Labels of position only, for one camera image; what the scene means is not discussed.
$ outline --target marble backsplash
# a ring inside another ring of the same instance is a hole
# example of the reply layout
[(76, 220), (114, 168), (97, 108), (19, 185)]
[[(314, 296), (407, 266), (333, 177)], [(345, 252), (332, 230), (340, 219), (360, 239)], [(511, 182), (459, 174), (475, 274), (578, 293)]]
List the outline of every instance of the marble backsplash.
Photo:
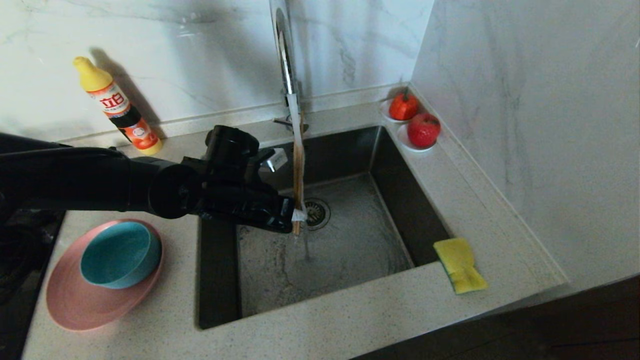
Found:
[[(432, 0), (292, 0), (304, 97), (411, 78)], [(0, 2), (0, 131), (112, 131), (77, 85), (89, 56), (152, 123), (282, 101), (268, 0)]]
[(572, 284), (640, 272), (640, 8), (434, 4), (413, 83)]

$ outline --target yellow sponge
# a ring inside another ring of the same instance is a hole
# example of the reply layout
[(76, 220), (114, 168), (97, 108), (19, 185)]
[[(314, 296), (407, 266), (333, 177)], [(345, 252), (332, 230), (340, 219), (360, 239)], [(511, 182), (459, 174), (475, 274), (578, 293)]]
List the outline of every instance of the yellow sponge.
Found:
[(489, 287), (474, 268), (474, 253), (464, 238), (438, 241), (433, 244), (456, 294), (482, 290)]

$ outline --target white dish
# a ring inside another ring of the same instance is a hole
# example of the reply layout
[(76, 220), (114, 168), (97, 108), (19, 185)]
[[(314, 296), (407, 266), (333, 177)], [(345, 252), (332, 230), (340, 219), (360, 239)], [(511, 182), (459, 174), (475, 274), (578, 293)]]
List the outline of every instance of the white dish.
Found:
[(389, 100), (382, 100), (380, 101), (380, 105), (378, 106), (378, 111), (380, 111), (380, 113), (382, 114), (382, 116), (385, 117), (385, 119), (395, 123), (395, 124), (405, 124), (407, 122), (409, 122), (409, 120), (396, 120), (394, 118), (392, 118), (391, 116), (389, 116), (389, 108), (391, 107), (391, 103), (393, 102), (393, 99), (389, 99)]
[(413, 152), (425, 152), (433, 148), (433, 145), (435, 145), (435, 143), (431, 147), (428, 147), (426, 149), (421, 149), (419, 147), (416, 147), (414, 144), (412, 144), (411, 141), (409, 141), (409, 134), (406, 132), (408, 126), (409, 126), (408, 124), (403, 124), (401, 127), (398, 128), (396, 132), (396, 136), (398, 137), (398, 140), (400, 140), (400, 143), (407, 150), (413, 151)]

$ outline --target teal bowl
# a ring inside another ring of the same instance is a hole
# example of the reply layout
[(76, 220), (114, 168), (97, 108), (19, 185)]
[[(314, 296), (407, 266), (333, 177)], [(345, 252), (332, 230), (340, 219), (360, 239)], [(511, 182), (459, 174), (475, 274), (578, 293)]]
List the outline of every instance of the teal bowl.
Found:
[(160, 262), (160, 241), (139, 222), (120, 222), (96, 235), (84, 250), (80, 273), (90, 284), (124, 289), (138, 284)]

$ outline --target sink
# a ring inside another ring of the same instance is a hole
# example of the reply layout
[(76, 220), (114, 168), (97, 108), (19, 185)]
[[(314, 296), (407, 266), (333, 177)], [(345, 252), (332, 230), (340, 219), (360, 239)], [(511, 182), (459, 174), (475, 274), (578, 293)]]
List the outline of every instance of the sink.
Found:
[[(261, 173), (283, 195), (290, 161)], [(437, 261), (450, 238), (384, 127), (305, 139), (307, 223), (299, 236), (201, 220), (198, 326), (243, 317)]]

